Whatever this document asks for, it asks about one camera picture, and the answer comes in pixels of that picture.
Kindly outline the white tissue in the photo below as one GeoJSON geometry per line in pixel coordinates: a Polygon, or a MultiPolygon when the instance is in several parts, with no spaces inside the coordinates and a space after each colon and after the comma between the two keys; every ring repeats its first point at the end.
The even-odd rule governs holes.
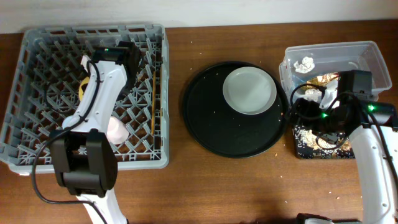
{"type": "Polygon", "coordinates": [[[307,89],[305,91],[304,98],[308,101],[315,101],[319,103],[322,100],[322,92],[318,89],[307,89]]]}
{"type": "Polygon", "coordinates": [[[315,68],[315,63],[312,57],[304,57],[301,63],[294,63],[294,68],[297,73],[308,73],[315,68]]]}

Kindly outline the gold foil wrapper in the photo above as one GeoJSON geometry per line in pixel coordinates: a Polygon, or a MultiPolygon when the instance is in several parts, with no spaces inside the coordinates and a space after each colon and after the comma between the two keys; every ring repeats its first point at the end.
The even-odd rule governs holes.
{"type": "Polygon", "coordinates": [[[330,83],[333,80],[338,79],[338,77],[339,77],[339,74],[337,72],[326,73],[323,75],[315,76],[315,77],[307,80],[306,83],[323,86],[323,85],[330,83]]]}

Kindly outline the grey ceramic plate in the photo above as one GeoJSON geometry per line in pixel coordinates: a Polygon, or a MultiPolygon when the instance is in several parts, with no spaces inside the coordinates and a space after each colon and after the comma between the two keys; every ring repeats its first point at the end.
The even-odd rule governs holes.
{"type": "Polygon", "coordinates": [[[277,96],[273,78],[256,67],[241,67],[233,70],[224,80],[223,96],[235,111],[256,115],[271,108],[277,96]]]}

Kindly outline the pink plastic cup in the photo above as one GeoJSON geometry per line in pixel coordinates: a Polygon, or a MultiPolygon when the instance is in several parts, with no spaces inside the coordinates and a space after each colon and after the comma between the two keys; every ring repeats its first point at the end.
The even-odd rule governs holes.
{"type": "Polygon", "coordinates": [[[111,116],[108,123],[108,129],[106,137],[110,143],[115,145],[121,144],[126,141],[129,137],[129,131],[125,127],[124,123],[111,116]]]}

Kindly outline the yellow bowl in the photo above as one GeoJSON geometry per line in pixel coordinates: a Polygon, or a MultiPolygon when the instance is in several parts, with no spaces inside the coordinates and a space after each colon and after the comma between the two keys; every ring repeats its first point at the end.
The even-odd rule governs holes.
{"type": "Polygon", "coordinates": [[[85,90],[86,90],[86,88],[88,86],[89,81],[90,81],[90,78],[86,77],[80,83],[80,86],[78,88],[78,98],[79,98],[80,101],[83,100],[83,95],[84,95],[84,92],[85,92],[85,90]]]}

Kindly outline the blue plastic cup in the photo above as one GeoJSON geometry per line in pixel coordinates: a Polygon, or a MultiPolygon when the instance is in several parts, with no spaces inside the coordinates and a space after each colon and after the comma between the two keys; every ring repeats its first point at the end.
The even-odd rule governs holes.
{"type": "Polygon", "coordinates": [[[77,123],[79,119],[73,115],[66,117],[62,122],[62,128],[67,129],[77,123]]]}

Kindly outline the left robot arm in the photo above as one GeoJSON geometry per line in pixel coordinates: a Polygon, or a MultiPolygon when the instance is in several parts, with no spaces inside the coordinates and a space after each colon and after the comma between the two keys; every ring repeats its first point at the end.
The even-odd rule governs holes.
{"type": "Polygon", "coordinates": [[[85,206],[93,223],[127,223],[114,185],[118,161],[106,137],[114,105],[123,89],[136,84],[143,58],[139,47],[120,41],[115,47],[97,47],[85,70],[89,83],[83,99],[63,130],[51,131],[49,148],[55,177],[85,206]]]}

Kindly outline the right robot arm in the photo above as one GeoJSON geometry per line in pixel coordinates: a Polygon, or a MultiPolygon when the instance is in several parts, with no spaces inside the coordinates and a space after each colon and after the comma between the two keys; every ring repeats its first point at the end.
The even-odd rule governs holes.
{"type": "Polygon", "coordinates": [[[343,133],[358,166],[363,223],[397,223],[397,109],[373,101],[372,73],[339,72],[337,96],[323,109],[290,98],[289,121],[319,134],[343,133]]]}

